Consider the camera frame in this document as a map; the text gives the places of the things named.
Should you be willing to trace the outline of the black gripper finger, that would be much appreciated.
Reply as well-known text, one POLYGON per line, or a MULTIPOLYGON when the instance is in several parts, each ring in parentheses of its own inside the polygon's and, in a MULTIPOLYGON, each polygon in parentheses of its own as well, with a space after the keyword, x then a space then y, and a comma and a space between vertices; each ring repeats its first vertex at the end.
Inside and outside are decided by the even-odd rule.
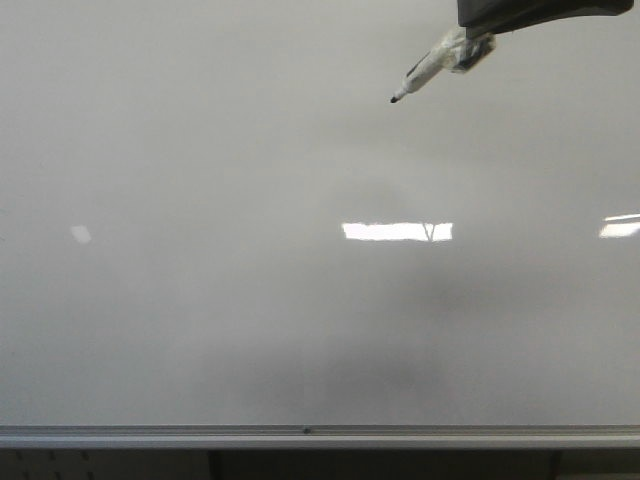
POLYGON ((469 36, 500 34, 566 18, 618 16, 634 6, 633 0, 511 1, 460 0, 458 24, 469 36))

